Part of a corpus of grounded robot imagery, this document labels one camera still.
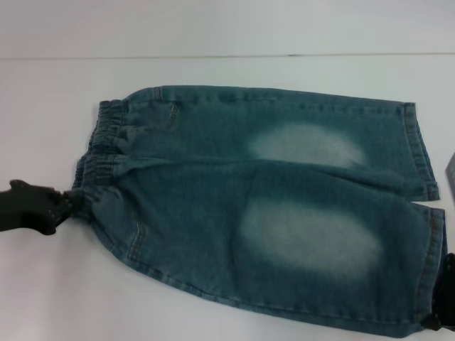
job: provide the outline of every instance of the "black clamp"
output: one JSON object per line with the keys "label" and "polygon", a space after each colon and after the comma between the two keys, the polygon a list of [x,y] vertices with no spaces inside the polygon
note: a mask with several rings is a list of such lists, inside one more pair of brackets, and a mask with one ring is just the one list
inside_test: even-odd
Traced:
{"label": "black clamp", "polygon": [[442,274],[433,291],[432,314],[422,321],[431,330],[446,328],[455,331],[455,254],[444,259]]}
{"label": "black clamp", "polygon": [[68,193],[22,180],[12,180],[10,185],[10,190],[0,193],[0,231],[27,227],[46,236],[54,234],[55,228],[82,202]]}

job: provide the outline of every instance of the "blue denim jeans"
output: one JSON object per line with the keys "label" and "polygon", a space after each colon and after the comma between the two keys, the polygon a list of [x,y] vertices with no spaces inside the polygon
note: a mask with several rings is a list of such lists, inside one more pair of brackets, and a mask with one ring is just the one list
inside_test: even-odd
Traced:
{"label": "blue denim jeans", "polygon": [[120,261],[194,295],[404,337],[447,253],[412,103],[155,87],[100,103],[78,216]]}

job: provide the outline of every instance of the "white background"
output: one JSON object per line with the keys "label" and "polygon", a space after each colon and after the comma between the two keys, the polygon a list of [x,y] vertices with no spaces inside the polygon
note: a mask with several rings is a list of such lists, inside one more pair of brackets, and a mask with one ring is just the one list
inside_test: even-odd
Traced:
{"label": "white background", "polygon": [[[14,178],[69,189],[97,103],[143,87],[416,102],[441,188],[429,205],[446,210],[454,250],[444,175],[455,152],[453,1],[0,0],[0,9],[0,190]],[[450,337],[426,331],[409,340]],[[127,268],[88,226],[68,220],[52,237],[0,234],[0,340],[386,339],[193,297]]]}

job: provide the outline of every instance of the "children's jeans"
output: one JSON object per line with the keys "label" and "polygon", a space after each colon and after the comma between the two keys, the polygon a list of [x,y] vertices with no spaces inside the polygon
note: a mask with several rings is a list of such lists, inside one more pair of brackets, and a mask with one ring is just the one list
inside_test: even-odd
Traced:
{"label": "children's jeans", "polygon": [[233,307],[404,337],[447,253],[412,103],[155,87],[100,103],[78,216],[120,261]]}

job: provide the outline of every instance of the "front pocket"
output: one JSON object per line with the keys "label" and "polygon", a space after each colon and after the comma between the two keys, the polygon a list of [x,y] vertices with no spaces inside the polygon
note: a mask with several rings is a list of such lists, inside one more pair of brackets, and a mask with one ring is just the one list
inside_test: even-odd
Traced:
{"label": "front pocket", "polygon": [[178,117],[178,107],[174,102],[148,101],[130,103],[127,125],[150,130],[169,131]]}

